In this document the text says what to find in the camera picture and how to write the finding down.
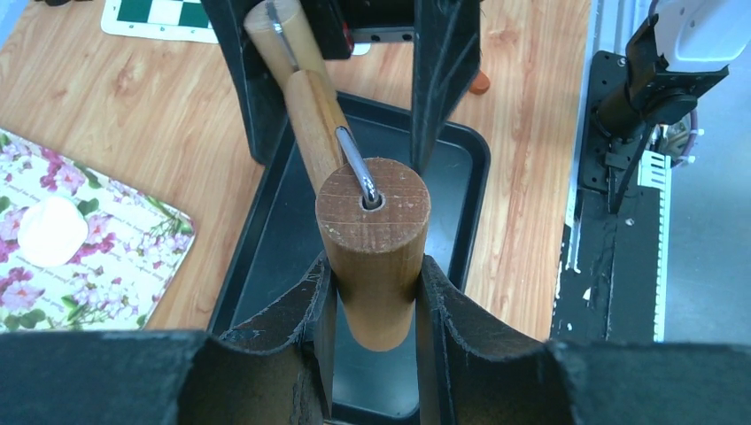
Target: table surface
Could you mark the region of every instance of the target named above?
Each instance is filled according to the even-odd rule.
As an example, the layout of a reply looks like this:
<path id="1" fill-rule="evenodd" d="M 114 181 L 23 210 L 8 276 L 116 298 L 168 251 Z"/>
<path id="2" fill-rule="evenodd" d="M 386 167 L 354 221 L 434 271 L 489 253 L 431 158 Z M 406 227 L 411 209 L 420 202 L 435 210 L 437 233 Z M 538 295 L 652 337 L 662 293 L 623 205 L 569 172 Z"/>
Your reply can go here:
<path id="1" fill-rule="evenodd" d="M 149 321 L 205 328 L 263 167 L 218 45 L 106 35 L 102 2 L 32 2 L 0 51 L 0 127 L 182 209 L 197 241 Z M 577 130 L 588 0 L 484 2 L 491 89 L 452 120 L 490 145 L 467 293 L 549 336 Z M 338 89 L 409 107 L 411 44 L 329 63 Z"/>

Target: floral placemat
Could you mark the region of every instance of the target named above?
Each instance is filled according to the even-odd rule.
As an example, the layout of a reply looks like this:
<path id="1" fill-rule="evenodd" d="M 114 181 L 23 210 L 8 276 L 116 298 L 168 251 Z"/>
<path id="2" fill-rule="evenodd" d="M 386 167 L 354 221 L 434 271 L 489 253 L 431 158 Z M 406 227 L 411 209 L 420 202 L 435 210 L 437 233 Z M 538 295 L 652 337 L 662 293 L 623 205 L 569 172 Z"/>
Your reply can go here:
<path id="1" fill-rule="evenodd" d="M 78 205 L 89 236 L 65 265 L 40 268 L 17 237 L 51 194 Z M 194 239 L 184 213 L 0 128 L 0 332 L 141 328 Z"/>

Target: wooden cylinder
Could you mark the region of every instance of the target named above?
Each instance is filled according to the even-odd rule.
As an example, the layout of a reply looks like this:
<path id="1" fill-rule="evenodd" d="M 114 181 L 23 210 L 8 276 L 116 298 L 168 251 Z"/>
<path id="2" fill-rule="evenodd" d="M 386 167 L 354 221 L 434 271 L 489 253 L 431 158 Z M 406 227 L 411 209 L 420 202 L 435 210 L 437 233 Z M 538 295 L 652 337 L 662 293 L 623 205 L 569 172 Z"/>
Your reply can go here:
<path id="1" fill-rule="evenodd" d="M 405 340 L 412 322 L 430 195 L 420 176 L 398 161 L 366 163 L 382 205 L 366 210 L 352 169 L 343 166 L 323 183 L 315 216 L 352 335 L 383 352 Z"/>
<path id="2" fill-rule="evenodd" d="M 346 162 L 335 130 L 348 128 L 347 120 L 321 75 L 314 71 L 300 70 L 290 76 L 284 87 L 284 103 L 317 195 L 323 182 Z"/>
<path id="3" fill-rule="evenodd" d="M 284 89 L 294 69 L 287 50 L 271 26 L 266 7 L 269 1 L 274 2 L 284 36 L 294 52 L 299 69 L 319 73 L 325 87 L 335 96 L 334 85 L 326 71 L 321 49 L 315 41 L 313 30 L 298 0 L 264 0 L 251 9 L 244 21 L 245 31 L 251 37 L 279 87 Z"/>

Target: black tray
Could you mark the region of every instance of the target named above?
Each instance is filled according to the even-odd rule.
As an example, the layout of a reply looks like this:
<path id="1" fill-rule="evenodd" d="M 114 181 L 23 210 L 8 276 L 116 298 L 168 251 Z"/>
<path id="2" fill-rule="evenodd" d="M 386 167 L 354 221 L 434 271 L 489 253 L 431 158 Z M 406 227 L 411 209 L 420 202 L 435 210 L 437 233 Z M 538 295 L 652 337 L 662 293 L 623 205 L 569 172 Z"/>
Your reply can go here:
<path id="1" fill-rule="evenodd" d="M 409 160 L 409 111 L 339 94 L 339 103 L 365 158 Z M 296 284 L 323 243 L 314 193 L 289 125 L 264 172 L 213 312 L 219 335 L 261 311 Z M 422 178 L 432 211 L 426 253 L 464 290 L 483 202 L 490 152 L 474 130 L 446 125 Z M 339 423 L 417 423 L 414 321 L 407 340 L 389 352 L 355 343 L 337 312 L 334 410 Z"/>

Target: green and white chessboard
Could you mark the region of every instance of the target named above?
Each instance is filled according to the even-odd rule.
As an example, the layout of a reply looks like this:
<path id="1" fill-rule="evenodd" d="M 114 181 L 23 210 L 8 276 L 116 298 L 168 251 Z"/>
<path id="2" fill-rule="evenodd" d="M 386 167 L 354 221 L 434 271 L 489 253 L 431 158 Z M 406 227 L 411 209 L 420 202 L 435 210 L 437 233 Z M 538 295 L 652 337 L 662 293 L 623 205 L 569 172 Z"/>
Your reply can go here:
<path id="1" fill-rule="evenodd" d="M 102 30 L 156 40 L 217 42 L 201 0 L 106 0 Z"/>

